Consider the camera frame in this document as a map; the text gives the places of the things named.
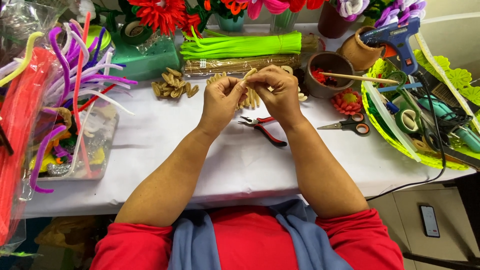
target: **wooden stick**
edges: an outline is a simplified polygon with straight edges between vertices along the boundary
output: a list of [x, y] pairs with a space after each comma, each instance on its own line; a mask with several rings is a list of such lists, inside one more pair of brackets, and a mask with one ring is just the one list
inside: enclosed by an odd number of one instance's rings
[[377, 78], [369, 78], [369, 77], [362, 77], [362, 76], [354, 76], [354, 75], [345, 75], [345, 74], [334, 74], [334, 73], [326, 73], [326, 72], [319, 72], [323, 75], [338, 77], [338, 78], [346, 78], [346, 79], [353, 79], [359, 81], [369, 81], [369, 82], [376, 82], [376, 83], [384, 83], [384, 84], [399, 84], [400, 82], [388, 79], [377, 79]]

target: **teal vase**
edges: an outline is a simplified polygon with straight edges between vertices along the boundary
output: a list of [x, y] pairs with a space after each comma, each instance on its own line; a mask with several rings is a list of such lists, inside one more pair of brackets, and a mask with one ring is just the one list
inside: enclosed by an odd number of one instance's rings
[[293, 30], [293, 26], [297, 21], [299, 12], [293, 13], [290, 9], [285, 10], [281, 14], [272, 14], [272, 21], [270, 23], [270, 33], [272, 34], [286, 34]]
[[227, 32], [241, 32], [243, 28], [243, 17], [239, 17], [236, 22], [233, 19], [224, 19], [222, 16], [215, 14], [220, 30]]

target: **hand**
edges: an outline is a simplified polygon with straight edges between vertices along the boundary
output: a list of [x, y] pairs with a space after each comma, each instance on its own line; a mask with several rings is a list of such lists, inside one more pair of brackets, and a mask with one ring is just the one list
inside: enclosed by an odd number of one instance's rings
[[304, 119], [298, 99], [298, 80], [278, 66], [270, 65], [247, 78], [247, 82], [264, 101], [268, 112], [283, 129]]
[[205, 88], [204, 111], [198, 128], [213, 138], [232, 120], [238, 104], [247, 98], [247, 83], [234, 77], [223, 77]]

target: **white tablecloth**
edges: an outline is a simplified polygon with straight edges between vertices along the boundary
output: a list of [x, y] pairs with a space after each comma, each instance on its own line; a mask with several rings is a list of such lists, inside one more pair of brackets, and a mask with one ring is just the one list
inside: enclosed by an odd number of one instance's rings
[[[249, 26], [250, 32], [268, 26]], [[304, 33], [317, 33], [316, 24], [299, 24]], [[327, 50], [335, 51], [346, 37], [328, 40]], [[190, 80], [200, 91], [192, 98], [157, 99], [150, 82], [141, 82], [127, 95], [110, 94], [130, 116], [120, 112], [105, 176], [100, 181], [39, 182], [53, 188], [53, 194], [35, 194], [27, 203], [24, 217], [92, 215], [116, 213], [135, 187], [157, 168], [200, 120], [205, 79]], [[327, 99], [308, 98], [301, 110], [315, 126], [344, 120]], [[269, 116], [264, 104], [255, 110], [237, 112], [235, 118], [212, 144], [200, 174], [192, 203], [218, 202], [241, 198], [285, 196], [298, 193], [295, 167], [289, 147], [276, 148], [257, 130], [237, 124], [239, 116]], [[389, 145], [368, 123], [366, 137], [351, 131], [319, 130], [319, 135], [335, 158], [347, 170], [365, 196], [377, 195], [394, 187], [424, 181], [438, 175], [433, 169], [403, 155]], [[287, 140], [278, 123], [267, 130]], [[440, 180], [474, 173], [473, 169], [447, 169]]]

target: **power cord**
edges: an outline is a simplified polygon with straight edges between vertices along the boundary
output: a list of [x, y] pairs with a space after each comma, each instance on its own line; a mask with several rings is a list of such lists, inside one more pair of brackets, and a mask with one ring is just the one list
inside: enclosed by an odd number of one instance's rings
[[[415, 74], [413, 76], [416, 77], [422, 83], [423, 87], [425, 88], [425, 90], [427, 92], [427, 99], [428, 99], [428, 103], [430, 105], [430, 112], [432, 113], [433, 122], [435, 124], [435, 131], [437, 133], [437, 137], [440, 138], [440, 130], [438, 129], [437, 116], [435, 115], [435, 111], [433, 110], [433, 101], [432, 101], [432, 98], [431, 98], [432, 93], [428, 89], [429, 84], [428, 84], [427, 80], [425, 79], [425, 77], [423, 76], [422, 72], [417, 71], [417, 72], [415, 72]], [[376, 198], [380, 198], [381, 196], [387, 195], [389, 193], [392, 193], [394, 191], [397, 191], [397, 190], [402, 189], [402, 188], [407, 187], [407, 186], [416, 185], [416, 184], [426, 184], [426, 183], [433, 182], [433, 181], [437, 180], [438, 178], [440, 178], [443, 175], [443, 173], [445, 172], [445, 168], [446, 168], [444, 146], [441, 143], [440, 143], [440, 154], [442, 156], [442, 170], [437, 175], [437, 177], [435, 177], [433, 179], [427, 179], [427, 180], [421, 181], [421, 182], [415, 182], [415, 183], [409, 183], [409, 184], [401, 185], [401, 186], [396, 187], [394, 189], [391, 189], [391, 190], [389, 190], [385, 193], [381, 193], [377, 196], [371, 197], [371, 198], [367, 199], [367, 201], [371, 201], [371, 200], [374, 200]]]

